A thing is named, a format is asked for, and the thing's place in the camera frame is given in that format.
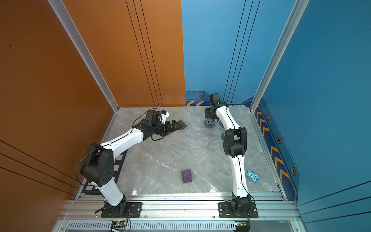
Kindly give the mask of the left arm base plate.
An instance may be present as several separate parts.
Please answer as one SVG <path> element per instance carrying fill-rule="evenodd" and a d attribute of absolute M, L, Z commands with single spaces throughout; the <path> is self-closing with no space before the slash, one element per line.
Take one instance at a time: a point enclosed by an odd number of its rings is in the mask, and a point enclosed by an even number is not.
<path fill-rule="evenodd" d="M 118 206 L 111 206 L 105 202 L 104 207 L 95 213 L 101 212 L 102 218 L 139 218 L 142 206 L 141 202 L 124 202 Z"/>

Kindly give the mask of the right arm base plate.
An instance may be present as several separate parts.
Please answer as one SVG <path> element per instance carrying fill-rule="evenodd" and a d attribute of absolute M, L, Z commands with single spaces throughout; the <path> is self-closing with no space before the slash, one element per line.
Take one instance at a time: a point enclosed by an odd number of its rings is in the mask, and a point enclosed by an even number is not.
<path fill-rule="evenodd" d="M 247 206 L 233 206 L 231 202 L 220 202 L 218 213 L 220 218 L 258 218 L 259 214 L 255 203 L 249 203 Z"/>

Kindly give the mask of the dark grey round phone stand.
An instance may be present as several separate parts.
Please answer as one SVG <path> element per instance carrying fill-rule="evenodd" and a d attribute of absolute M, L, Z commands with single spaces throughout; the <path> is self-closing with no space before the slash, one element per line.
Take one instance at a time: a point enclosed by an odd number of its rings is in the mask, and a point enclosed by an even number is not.
<path fill-rule="evenodd" d="M 186 127 L 186 124 L 183 121 L 178 121 L 177 122 L 177 129 L 182 130 Z"/>

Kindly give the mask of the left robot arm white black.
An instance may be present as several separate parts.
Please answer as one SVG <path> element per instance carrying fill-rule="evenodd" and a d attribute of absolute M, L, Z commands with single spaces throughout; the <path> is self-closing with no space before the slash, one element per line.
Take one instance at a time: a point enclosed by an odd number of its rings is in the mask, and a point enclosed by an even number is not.
<path fill-rule="evenodd" d="M 142 114 L 144 119 L 126 133 L 102 144 L 89 145 L 86 155 L 79 162 L 80 174 L 95 186 L 104 197 L 104 207 L 101 212 L 123 216 L 128 212 L 126 197 L 119 190 L 114 180 L 114 164 L 119 155 L 131 147 L 159 135 L 160 139 L 186 127 L 183 121 L 168 121 L 167 111 L 157 108 L 147 110 Z"/>

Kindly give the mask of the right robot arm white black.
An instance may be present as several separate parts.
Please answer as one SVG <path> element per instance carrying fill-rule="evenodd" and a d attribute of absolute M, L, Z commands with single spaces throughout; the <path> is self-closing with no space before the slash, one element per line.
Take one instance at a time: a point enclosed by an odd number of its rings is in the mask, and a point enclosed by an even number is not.
<path fill-rule="evenodd" d="M 251 216 L 254 211 L 252 196 L 248 191 L 244 169 L 247 151 L 247 130 L 241 127 L 230 113 L 228 103 L 221 101 L 217 93 L 210 95 L 210 107 L 205 109 L 206 124 L 221 122 L 225 132 L 223 149 L 231 162 L 233 179 L 231 207 L 239 218 Z"/>

